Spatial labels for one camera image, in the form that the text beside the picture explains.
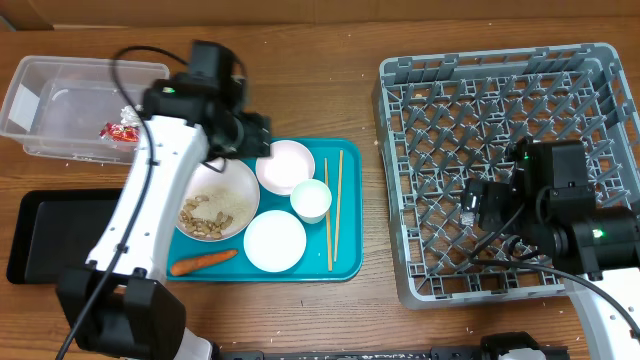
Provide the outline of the white bowl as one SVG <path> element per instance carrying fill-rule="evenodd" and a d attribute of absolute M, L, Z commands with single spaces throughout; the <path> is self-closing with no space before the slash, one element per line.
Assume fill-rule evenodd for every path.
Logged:
<path fill-rule="evenodd" d="M 314 176 L 314 157 L 300 142 L 279 140 L 270 145 L 270 151 L 270 156 L 258 158 L 255 166 L 257 180 L 267 191 L 290 196 L 299 183 Z"/>
<path fill-rule="evenodd" d="M 279 273 L 294 267 L 306 250 L 306 231 L 289 212 L 270 210 L 256 216 L 244 234 L 244 252 L 258 269 Z"/>

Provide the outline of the white cup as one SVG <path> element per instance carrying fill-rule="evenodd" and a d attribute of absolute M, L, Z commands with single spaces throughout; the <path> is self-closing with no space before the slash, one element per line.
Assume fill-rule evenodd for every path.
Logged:
<path fill-rule="evenodd" d="M 294 212 L 306 223 L 320 222 L 329 211 L 332 194 L 322 181 L 309 179 L 299 183 L 290 195 Z"/>

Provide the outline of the wooden chopstick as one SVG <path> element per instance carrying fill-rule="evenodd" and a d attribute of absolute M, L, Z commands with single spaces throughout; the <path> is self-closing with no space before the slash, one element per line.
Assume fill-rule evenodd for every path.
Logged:
<path fill-rule="evenodd" d="M 337 188 L 337 206 L 336 206 L 336 224 L 335 224 L 335 237 L 334 237 L 334 253 L 333 262 L 337 262 L 339 237 L 340 237 L 340 223 L 341 223 L 341 203 L 342 203 L 342 179 L 343 179 L 343 159 L 344 151 L 339 152 L 339 169 L 338 169 L 338 188 Z"/>
<path fill-rule="evenodd" d="M 333 260 L 332 260 L 332 240 L 331 240 L 331 203 L 332 203 L 332 195 L 329 189 L 329 167 L 328 167 L 328 159 L 324 159 L 324 183 L 328 189 L 328 197 L 329 197 L 329 207 L 325 213 L 325 221 L 326 221 L 326 240 L 327 240 L 327 261 L 328 261 L 328 271 L 333 271 Z"/>

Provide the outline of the white tissue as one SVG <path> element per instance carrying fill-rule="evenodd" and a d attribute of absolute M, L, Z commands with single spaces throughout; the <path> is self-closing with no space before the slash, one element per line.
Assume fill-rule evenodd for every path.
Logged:
<path fill-rule="evenodd" d="M 120 124 L 127 127 L 139 127 L 141 125 L 140 117 L 137 113 L 137 108 L 127 105 L 121 109 Z"/>

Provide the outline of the red snack wrapper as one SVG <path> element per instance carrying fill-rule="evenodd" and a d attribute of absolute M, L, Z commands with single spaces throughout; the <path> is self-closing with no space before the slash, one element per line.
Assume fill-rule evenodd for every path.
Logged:
<path fill-rule="evenodd" d="M 139 141 L 139 130 L 135 126 L 106 123 L 99 136 L 103 140 L 137 143 Z"/>

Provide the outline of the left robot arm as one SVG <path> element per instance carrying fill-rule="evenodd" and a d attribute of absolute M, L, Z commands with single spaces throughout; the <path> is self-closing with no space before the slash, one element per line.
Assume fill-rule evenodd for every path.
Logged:
<path fill-rule="evenodd" d="M 114 213 L 85 263 L 56 294 L 70 331 L 61 345 L 125 359 L 216 359 L 166 288 L 168 253 L 187 186 L 202 164 L 270 153 L 270 120 L 246 112 L 247 71 L 229 48 L 197 40 L 184 70 L 145 90 L 141 135 Z"/>

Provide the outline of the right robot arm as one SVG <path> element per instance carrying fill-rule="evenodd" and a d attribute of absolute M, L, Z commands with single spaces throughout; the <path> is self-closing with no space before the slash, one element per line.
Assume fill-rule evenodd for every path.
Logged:
<path fill-rule="evenodd" d="M 639 356 L 639 214 L 599 207 L 579 140 L 512 145 L 515 167 L 506 183 L 469 179 L 461 197 L 462 223 L 492 239 L 514 235 L 534 247 L 529 255 L 470 261 L 483 267 L 533 270 L 563 278 L 594 359 Z"/>

